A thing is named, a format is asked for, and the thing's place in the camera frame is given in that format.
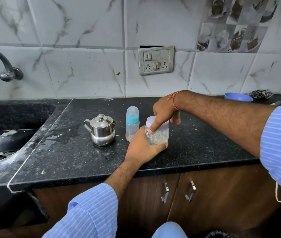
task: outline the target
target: blue pants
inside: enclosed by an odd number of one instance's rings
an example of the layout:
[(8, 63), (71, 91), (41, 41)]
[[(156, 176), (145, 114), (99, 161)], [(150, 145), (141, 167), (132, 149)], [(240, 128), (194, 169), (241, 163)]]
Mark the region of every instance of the blue pants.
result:
[(154, 233), (152, 238), (188, 238), (180, 225), (175, 222), (162, 224)]

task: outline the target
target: electrical socket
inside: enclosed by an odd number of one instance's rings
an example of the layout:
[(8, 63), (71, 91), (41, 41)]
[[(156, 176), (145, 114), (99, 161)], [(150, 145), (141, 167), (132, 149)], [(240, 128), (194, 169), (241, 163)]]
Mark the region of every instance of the electrical socket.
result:
[(140, 75), (173, 72), (174, 46), (139, 48), (138, 55)]

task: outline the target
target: kitchen counter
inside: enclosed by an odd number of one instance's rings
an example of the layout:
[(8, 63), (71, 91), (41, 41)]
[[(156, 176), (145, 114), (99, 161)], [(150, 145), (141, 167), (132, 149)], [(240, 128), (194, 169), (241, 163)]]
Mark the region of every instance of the kitchen counter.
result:
[[(49, 103), (55, 112), (24, 148), (0, 161), (0, 185), (12, 191), (105, 180), (124, 160), (126, 110), (137, 106), (140, 124), (153, 115), (159, 98), (28, 100)], [(274, 95), (263, 103), (281, 100)], [(99, 147), (83, 126), (85, 119), (103, 113), (117, 121), (115, 141)], [(182, 113), (182, 124), (170, 126), (169, 146), (144, 164), (136, 177), (189, 172), (259, 163), (243, 148), (203, 121)]]

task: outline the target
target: hairy forearm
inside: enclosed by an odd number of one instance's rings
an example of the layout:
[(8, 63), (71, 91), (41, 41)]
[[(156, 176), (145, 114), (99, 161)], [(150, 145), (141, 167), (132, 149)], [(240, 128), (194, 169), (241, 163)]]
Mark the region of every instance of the hairy forearm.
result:
[(274, 106), (225, 100), (190, 91), (178, 93), (174, 102), (178, 109), (202, 119), (260, 157), (261, 135)]
[(137, 162), (124, 161), (104, 182), (114, 189), (118, 201), (121, 199), (128, 183), (140, 167), (141, 164), (138, 164)]

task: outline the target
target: kettle lid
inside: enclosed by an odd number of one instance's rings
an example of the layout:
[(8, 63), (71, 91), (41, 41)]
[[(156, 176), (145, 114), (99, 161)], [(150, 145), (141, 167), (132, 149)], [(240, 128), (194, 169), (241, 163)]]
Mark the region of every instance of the kettle lid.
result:
[(90, 122), (93, 128), (105, 128), (113, 124), (113, 119), (104, 114), (99, 114), (97, 117), (91, 120)]

